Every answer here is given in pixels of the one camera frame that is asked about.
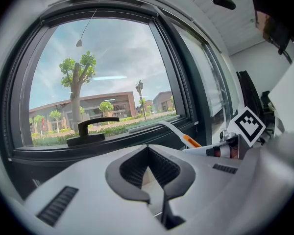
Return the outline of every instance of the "building facade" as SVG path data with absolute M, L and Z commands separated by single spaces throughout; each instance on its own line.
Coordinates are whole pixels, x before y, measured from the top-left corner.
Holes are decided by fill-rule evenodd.
M 81 116 L 82 121 L 103 117 L 99 106 L 104 101 L 108 101 L 113 105 L 112 112 L 108 113 L 109 117 L 126 118 L 136 116 L 133 92 L 121 92 L 81 97 L 80 106 L 85 110 Z M 30 124 L 31 133 L 57 130 L 56 120 L 49 116 L 50 112 L 54 110 L 61 113 L 59 129 L 73 129 L 72 104 L 70 100 L 65 100 L 29 110 L 29 118 L 32 119 L 32 124 Z M 38 125 L 34 122 L 37 115 L 44 117 L 42 123 Z
M 154 111 L 163 111 L 166 112 L 168 108 L 173 108 L 173 104 L 171 102 L 172 92 L 160 92 L 152 101 Z

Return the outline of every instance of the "window handle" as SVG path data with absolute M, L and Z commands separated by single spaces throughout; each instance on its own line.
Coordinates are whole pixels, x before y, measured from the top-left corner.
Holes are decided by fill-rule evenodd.
M 119 122 L 120 119 L 118 117 L 99 117 L 90 120 L 86 120 L 78 124 L 78 132 L 79 137 L 73 137 L 67 139 L 68 146 L 76 146 L 87 143 L 95 143 L 102 140 L 105 140 L 104 133 L 96 133 L 88 135 L 88 125 L 93 123 L 102 123 L 102 122 Z
M 102 122 L 120 122 L 120 119 L 118 117 L 98 117 L 81 122 L 78 124 L 78 132 L 80 137 L 88 135 L 88 125 Z

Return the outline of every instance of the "white ceiling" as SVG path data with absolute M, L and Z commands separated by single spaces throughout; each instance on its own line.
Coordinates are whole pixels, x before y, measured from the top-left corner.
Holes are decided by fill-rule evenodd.
M 261 32 L 255 27 L 252 0 L 233 0 L 234 10 L 214 5 L 209 0 L 191 0 L 210 19 L 219 31 L 229 55 L 262 42 Z

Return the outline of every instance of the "wall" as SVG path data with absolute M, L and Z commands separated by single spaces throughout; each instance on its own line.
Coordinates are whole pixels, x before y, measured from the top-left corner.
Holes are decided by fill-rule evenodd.
M 293 60 L 294 44 L 290 42 L 286 51 Z M 240 51 L 230 59 L 236 71 L 248 72 L 259 96 L 271 91 L 290 66 L 285 56 L 280 56 L 278 49 L 268 42 Z

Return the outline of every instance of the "sky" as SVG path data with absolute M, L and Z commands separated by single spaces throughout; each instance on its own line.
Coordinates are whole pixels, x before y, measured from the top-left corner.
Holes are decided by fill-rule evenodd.
M 116 92 L 134 94 L 139 106 L 136 83 L 144 83 L 142 96 L 153 100 L 159 92 L 171 90 L 158 46 L 147 24 L 121 19 L 91 19 L 58 26 L 39 59 L 30 91 L 33 109 L 70 99 L 70 88 L 61 85 L 64 76 L 59 64 L 70 57 L 79 62 L 90 51 L 95 56 L 96 75 L 81 87 L 80 97 Z

